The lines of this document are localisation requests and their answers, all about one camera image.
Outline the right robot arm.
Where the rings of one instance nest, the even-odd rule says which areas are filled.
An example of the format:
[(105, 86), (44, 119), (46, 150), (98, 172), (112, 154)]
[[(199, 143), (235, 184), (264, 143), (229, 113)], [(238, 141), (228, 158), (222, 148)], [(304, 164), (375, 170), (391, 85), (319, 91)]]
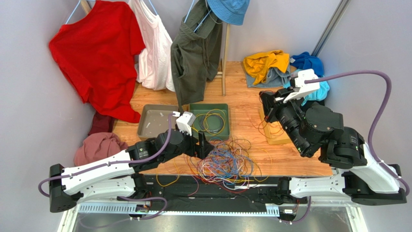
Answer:
[(314, 196), (344, 197), (369, 206), (407, 202), (406, 190), (391, 175), (400, 174), (397, 164), (378, 163), (364, 138), (344, 126), (342, 114), (318, 102), (301, 107), (299, 100), (284, 101), (291, 92), (291, 88), (260, 92), (265, 122), (278, 122), (300, 156), (311, 158), (320, 152), (319, 161), (338, 173), (330, 177), (281, 177), (276, 190), (279, 203)]

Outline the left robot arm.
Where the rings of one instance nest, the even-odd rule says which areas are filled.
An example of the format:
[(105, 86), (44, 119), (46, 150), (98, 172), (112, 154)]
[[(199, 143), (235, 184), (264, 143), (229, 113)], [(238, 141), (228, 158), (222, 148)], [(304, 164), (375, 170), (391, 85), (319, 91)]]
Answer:
[(147, 193), (142, 171), (182, 154), (203, 160), (214, 148), (203, 132), (194, 137), (169, 129), (99, 161), (73, 168), (52, 165), (46, 180), (49, 211), (63, 212), (97, 197), (141, 199)]

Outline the grey crumpled cloth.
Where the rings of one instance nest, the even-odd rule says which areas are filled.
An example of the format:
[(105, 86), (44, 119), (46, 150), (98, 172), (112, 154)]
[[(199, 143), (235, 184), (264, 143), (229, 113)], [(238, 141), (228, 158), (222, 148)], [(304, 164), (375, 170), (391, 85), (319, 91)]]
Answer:
[(269, 68), (266, 80), (263, 83), (258, 83), (254, 85), (254, 78), (249, 74), (245, 73), (247, 87), (255, 88), (274, 88), (282, 87), (289, 82), (291, 76), (290, 66), (287, 67), (286, 72), (281, 72), (278, 68)]

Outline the green metal tray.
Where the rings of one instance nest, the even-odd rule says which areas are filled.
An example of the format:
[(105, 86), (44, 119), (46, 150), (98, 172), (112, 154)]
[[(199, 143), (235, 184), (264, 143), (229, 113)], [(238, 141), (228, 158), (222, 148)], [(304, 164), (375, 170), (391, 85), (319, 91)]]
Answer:
[(228, 140), (230, 136), (229, 105), (226, 103), (191, 103), (189, 112), (196, 117), (192, 131), (205, 133), (206, 139)]

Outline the yellow crumpled cloth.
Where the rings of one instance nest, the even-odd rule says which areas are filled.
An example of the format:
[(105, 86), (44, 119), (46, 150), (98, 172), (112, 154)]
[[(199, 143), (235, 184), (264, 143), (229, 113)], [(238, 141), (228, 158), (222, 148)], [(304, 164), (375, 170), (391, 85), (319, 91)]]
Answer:
[(286, 74), (290, 63), (290, 55), (282, 50), (256, 53), (243, 59), (246, 73), (254, 79), (253, 85), (262, 84), (268, 80), (270, 69)]

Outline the wooden clothes rack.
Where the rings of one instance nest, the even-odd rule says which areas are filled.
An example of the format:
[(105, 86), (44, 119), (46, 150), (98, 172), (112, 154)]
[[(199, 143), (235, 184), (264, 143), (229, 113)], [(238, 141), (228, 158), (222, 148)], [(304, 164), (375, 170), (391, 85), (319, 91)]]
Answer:
[[(91, 11), (91, 5), (88, 3), (89, 0), (78, 0), (76, 6), (74, 7), (72, 14), (75, 13), (77, 8), (81, 6), (84, 13), (87, 15)], [(226, 96), (226, 68), (227, 68), (227, 58), (229, 50), (229, 38), (230, 38), (230, 24), (224, 23), (225, 26), (225, 36), (224, 41), (222, 41), (223, 55), (219, 62), (218, 71), (215, 79), (221, 80), (221, 94)]]

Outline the dark blue crumpled cloth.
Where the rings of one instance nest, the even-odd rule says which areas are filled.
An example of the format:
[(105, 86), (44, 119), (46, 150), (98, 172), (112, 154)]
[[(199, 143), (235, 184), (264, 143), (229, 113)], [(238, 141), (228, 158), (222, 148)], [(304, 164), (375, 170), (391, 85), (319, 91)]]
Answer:
[(324, 75), (322, 61), (318, 57), (311, 56), (309, 52), (291, 56), (290, 65), (302, 70), (313, 69), (314, 73), (319, 77)]

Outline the cyan crumpled cloth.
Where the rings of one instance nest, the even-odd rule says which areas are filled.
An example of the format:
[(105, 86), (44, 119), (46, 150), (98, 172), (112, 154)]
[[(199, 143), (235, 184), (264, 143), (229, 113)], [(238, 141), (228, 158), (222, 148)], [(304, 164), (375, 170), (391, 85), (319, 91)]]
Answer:
[[(292, 75), (295, 75), (295, 74), (297, 75), (299, 71), (302, 71), (302, 69), (297, 69), (296, 71), (292, 73)], [(327, 94), (330, 90), (330, 86), (327, 83), (327, 81), (320, 82), (319, 85), (320, 85), (320, 88), (318, 90), (304, 97), (303, 101), (301, 101), (302, 107), (305, 105), (309, 105), (309, 103), (311, 102), (314, 102), (314, 101), (321, 102), (326, 99)], [(287, 79), (287, 82), (283, 85), (283, 87), (288, 88), (290, 86), (291, 86), (290, 80)]]

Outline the olive green hanging garment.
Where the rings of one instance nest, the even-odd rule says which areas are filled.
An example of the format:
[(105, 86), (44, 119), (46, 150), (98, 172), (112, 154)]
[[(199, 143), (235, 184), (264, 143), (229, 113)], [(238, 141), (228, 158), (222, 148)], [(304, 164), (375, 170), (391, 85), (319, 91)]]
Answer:
[(218, 72), (221, 43), (222, 21), (209, 1), (197, 1), (182, 18), (171, 45), (172, 79), (180, 112), (184, 105), (204, 100), (206, 83)]

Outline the blue bucket hat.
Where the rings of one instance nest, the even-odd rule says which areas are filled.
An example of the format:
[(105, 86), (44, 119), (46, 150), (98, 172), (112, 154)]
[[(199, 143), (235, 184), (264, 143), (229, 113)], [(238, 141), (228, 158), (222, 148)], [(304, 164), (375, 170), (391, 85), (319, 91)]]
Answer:
[(208, 0), (207, 3), (218, 19), (227, 24), (241, 26), (250, 0)]

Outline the white pink hanging garment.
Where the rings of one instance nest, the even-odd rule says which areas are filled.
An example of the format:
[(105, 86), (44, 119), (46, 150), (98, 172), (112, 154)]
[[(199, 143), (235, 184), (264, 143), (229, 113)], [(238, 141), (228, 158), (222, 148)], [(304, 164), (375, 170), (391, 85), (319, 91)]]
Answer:
[(172, 39), (162, 19), (142, 0), (131, 0), (129, 6), (139, 24), (145, 48), (138, 55), (136, 81), (152, 90), (167, 89), (174, 92), (171, 71)]

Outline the maroon cloth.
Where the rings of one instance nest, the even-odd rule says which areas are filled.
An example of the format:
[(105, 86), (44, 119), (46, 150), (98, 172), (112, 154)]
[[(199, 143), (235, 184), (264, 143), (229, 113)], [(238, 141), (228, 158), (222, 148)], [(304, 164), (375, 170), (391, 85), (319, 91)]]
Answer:
[(88, 135), (100, 132), (112, 132), (115, 119), (111, 116), (105, 116), (96, 111), (93, 116), (91, 128)]

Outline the dusty pink crumpled cloth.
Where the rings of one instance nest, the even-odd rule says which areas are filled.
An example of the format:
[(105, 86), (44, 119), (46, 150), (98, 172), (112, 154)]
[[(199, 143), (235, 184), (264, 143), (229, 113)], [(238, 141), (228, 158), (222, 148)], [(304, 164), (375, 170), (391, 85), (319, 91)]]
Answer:
[(128, 148), (126, 142), (111, 132), (99, 132), (89, 135), (74, 156), (75, 166), (103, 160)]

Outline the red t-shirt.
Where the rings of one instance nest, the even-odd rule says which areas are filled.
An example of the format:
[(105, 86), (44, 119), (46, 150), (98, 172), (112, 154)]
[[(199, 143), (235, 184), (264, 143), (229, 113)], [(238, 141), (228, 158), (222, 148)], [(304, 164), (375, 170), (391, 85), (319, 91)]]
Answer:
[(88, 15), (63, 25), (49, 42), (54, 61), (84, 103), (131, 123), (140, 120), (130, 101), (135, 57), (144, 48), (135, 14), (123, 1), (96, 1)]

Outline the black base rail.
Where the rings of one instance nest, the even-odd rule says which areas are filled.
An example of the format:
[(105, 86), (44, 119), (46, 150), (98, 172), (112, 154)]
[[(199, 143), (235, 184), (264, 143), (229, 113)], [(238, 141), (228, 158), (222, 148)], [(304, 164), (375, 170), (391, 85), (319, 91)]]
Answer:
[(278, 182), (283, 178), (270, 177), (262, 183), (252, 180), (246, 184), (224, 185), (204, 183), (192, 176), (183, 176), (170, 186), (162, 187), (155, 176), (139, 176), (134, 193), (129, 198), (148, 202), (149, 209), (164, 212), (196, 213), (263, 213), (267, 206), (305, 205), (306, 197), (286, 194)]

